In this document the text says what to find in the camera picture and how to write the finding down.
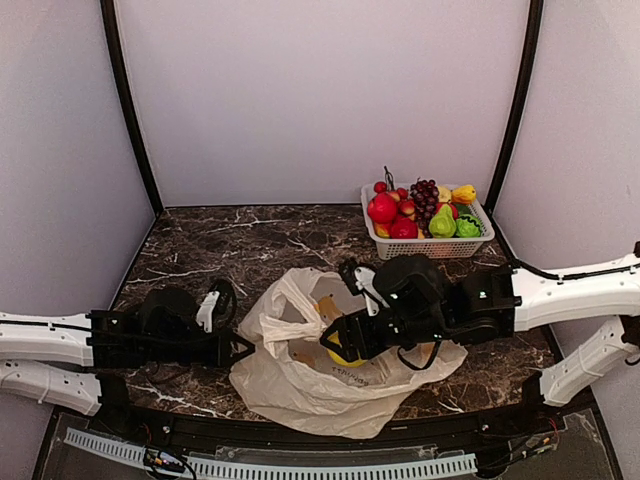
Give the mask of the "banana print plastic bag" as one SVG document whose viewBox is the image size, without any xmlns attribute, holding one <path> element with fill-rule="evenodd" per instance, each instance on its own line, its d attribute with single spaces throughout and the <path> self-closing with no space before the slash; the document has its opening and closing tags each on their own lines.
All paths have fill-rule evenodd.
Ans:
<svg viewBox="0 0 640 480">
<path fill-rule="evenodd" d="M 238 326 L 256 348 L 229 374 L 247 408 L 311 433 L 328 431 L 336 416 L 339 431 L 370 435 L 419 387 L 445 380 L 466 360 L 464 347 L 446 341 L 423 371 L 403 365 L 396 350 L 351 367 L 335 362 L 320 345 L 321 334 L 364 306 L 333 272 L 291 268 L 272 283 Z"/>
</svg>

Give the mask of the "red toy apple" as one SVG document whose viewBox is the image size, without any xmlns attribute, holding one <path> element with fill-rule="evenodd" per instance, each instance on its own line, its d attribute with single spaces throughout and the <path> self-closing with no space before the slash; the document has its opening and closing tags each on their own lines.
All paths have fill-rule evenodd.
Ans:
<svg viewBox="0 0 640 480">
<path fill-rule="evenodd" d="M 367 214 L 369 218 L 378 224 L 391 223 L 397 215 L 397 202 L 388 193 L 379 193 L 367 206 Z"/>
<path fill-rule="evenodd" d="M 394 240 L 417 239 L 419 227 L 416 222 L 408 217 L 399 216 L 394 219 L 389 227 L 389 236 Z"/>
</svg>

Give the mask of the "green toy pear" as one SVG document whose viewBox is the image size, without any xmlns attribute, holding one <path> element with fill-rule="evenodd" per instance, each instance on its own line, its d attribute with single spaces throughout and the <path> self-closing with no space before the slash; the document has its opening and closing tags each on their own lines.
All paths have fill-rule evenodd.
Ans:
<svg viewBox="0 0 640 480">
<path fill-rule="evenodd" d="M 429 232 L 434 238 L 452 238 L 456 229 L 456 219 L 450 215 L 435 214 L 429 222 Z"/>
</svg>

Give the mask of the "red cherry bunch toy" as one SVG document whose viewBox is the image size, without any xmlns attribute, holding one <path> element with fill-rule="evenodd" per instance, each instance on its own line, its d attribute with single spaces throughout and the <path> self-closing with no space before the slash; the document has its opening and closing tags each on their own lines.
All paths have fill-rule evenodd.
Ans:
<svg viewBox="0 0 640 480">
<path fill-rule="evenodd" d="M 413 202 L 409 199 L 408 191 L 404 188 L 395 187 L 393 174 L 387 167 L 384 167 L 384 179 L 374 184 L 373 191 L 374 197 L 379 193 L 385 192 L 390 194 L 396 200 L 398 209 L 396 217 L 404 216 L 412 218 L 414 216 L 415 207 Z"/>
</svg>

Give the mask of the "purple toy grapes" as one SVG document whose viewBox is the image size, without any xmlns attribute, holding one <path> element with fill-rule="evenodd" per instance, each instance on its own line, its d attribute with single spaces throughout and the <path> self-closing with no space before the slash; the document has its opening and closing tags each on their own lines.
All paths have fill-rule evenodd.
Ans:
<svg viewBox="0 0 640 480">
<path fill-rule="evenodd" d="M 436 182 L 418 177 L 410 186 L 409 193 L 415 207 L 415 221 L 423 235 L 430 238 L 429 224 L 436 213 L 439 201 Z"/>
</svg>

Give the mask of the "yellow orange toy mango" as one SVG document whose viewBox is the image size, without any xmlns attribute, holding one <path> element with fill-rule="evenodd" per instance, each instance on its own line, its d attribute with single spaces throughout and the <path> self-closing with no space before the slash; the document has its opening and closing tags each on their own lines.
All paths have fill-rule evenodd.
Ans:
<svg viewBox="0 0 640 480">
<path fill-rule="evenodd" d="M 471 205 L 476 201 L 477 192 L 473 185 L 464 185 L 451 191 L 451 202 L 456 204 Z"/>
</svg>

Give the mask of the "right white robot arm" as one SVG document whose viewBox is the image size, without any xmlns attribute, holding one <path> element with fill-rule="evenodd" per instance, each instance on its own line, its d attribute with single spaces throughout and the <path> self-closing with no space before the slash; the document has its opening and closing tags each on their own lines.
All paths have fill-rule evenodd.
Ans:
<svg viewBox="0 0 640 480">
<path fill-rule="evenodd" d="M 341 360 L 371 360 L 391 348 L 461 346 L 541 326 L 603 317 L 605 323 L 561 362 L 527 380 L 510 413 L 521 434 L 621 363 L 639 362 L 639 254 L 543 271 L 515 259 L 450 282 L 428 257 L 399 255 L 377 269 L 349 259 L 339 274 L 366 306 L 333 320 L 320 343 Z"/>
</svg>

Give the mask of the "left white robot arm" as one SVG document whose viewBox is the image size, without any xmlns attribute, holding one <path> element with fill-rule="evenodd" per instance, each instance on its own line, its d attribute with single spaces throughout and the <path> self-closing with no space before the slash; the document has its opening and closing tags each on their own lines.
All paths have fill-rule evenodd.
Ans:
<svg viewBox="0 0 640 480">
<path fill-rule="evenodd" d="M 127 310 L 65 317 L 3 313 L 1 387 L 87 416 L 101 412 L 117 434 L 131 436 L 141 415 L 129 405 L 116 371 L 150 362 L 233 366 L 255 351 L 230 325 L 236 310 L 233 286 L 216 280 L 202 302 L 169 286 Z"/>
</svg>

